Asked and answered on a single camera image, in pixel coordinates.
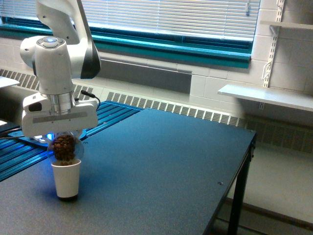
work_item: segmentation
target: window sill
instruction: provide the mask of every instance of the window sill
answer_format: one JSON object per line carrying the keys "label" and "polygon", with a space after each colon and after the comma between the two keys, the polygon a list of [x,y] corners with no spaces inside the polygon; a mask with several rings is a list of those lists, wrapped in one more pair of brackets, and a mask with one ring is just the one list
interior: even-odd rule
{"label": "window sill", "polygon": [[[38,27],[0,25],[2,37],[26,38],[35,35],[52,35],[52,32],[50,29]],[[138,40],[138,37],[106,36],[99,33],[92,33],[92,37],[99,50],[164,58],[182,63],[248,68],[251,59],[250,53],[216,49],[218,47],[204,48],[205,46],[193,46],[194,44],[164,43],[162,40],[153,39]]]}

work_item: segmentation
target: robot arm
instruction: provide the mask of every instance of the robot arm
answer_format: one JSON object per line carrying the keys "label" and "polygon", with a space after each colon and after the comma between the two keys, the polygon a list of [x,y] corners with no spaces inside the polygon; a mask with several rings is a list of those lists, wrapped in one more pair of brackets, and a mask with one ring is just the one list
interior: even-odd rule
{"label": "robot arm", "polygon": [[[66,41],[72,78],[94,78],[101,69],[100,56],[92,40],[81,0],[37,0],[36,7],[38,19],[51,28],[55,37]],[[30,67],[33,67],[34,50],[40,38],[25,39],[21,45],[21,57]]]}
{"label": "robot arm", "polygon": [[23,101],[23,133],[33,137],[95,127],[96,100],[75,101],[71,80],[94,78],[101,68],[81,0],[36,4],[39,20],[54,36],[31,37],[21,44],[21,57],[39,80],[39,93]]}

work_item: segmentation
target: cinder block wall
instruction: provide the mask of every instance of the cinder block wall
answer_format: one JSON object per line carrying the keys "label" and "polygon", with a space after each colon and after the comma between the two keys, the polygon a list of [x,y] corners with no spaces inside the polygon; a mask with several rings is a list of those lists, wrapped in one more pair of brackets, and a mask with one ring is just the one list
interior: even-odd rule
{"label": "cinder block wall", "polygon": [[[312,0],[286,0],[283,21],[313,24]],[[247,83],[262,86],[262,70],[268,60],[272,40],[272,32],[268,25],[259,24],[260,20],[274,21],[277,13],[275,0],[261,0],[256,36],[253,46],[252,60],[249,69],[216,67],[207,65],[199,67],[189,64],[160,61],[156,59],[138,58],[101,52],[104,61],[116,61],[132,65],[165,69],[192,74],[190,95],[165,92],[157,88],[143,88],[141,93],[154,94],[164,99],[175,99],[211,109],[230,113],[250,114],[267,118],[313,126],[310,120],[313,114],[306,111],[266,105],[264,110],[258,109],[257,102],[246,102],[232,97],[217,94],[217,91],[228,83]],[[30,69],[23,63],[19,54],[19,39],[0,38],[0,67],[18,70]],[[130,84],[107,80],[107,86],[116,89],[138,92]],[[301,93],[313,94],[313,31],[281,29],[277,54],[273,66],[271,87],[289,89]]]}

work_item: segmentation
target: blue light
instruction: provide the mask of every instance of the blue light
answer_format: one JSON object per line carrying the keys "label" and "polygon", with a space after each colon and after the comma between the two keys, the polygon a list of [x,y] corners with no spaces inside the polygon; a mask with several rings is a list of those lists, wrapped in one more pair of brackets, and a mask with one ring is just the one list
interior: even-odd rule
{"label": "blue light", "polygon": [[49,140],[53,140],[53,134],[47,134],[47,138],[48,138]]}

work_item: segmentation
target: black cable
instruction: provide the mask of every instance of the black cable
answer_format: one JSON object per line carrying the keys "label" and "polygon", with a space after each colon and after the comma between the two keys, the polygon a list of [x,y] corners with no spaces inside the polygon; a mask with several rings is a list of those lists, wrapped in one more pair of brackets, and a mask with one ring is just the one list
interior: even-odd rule
{"label": "black cable", "polygon": [[25,136],[14,136],[14,137],[1,137],[0,140],[12,140],[12,139],[18,139],[23,138]]}
{"label": "black cable", "polygon": [[101,101],[100,101],[100,99],[98,97],[96,97],[93,93],[90,93],[90,92],[87,92],[87,91],[84,91],[84,90],[81,90],[80,93],[83,94],[83,95],[87,95],[87,96],[89,96],[91,98],[96,98],[98,100],[98,102],[99,102],[98,103],[98,107],[97,107],[96,110],[99,109]]}
{"label": "black cable", "polygon": [[99,109],[99,107],[100,107],[100,103],[101,103],[101,101],[100,101],[100,99],[98,98],[98,97],[96,97],[95,96],[95,98],[98,100],[98,107],[97,107],[97,110]]}

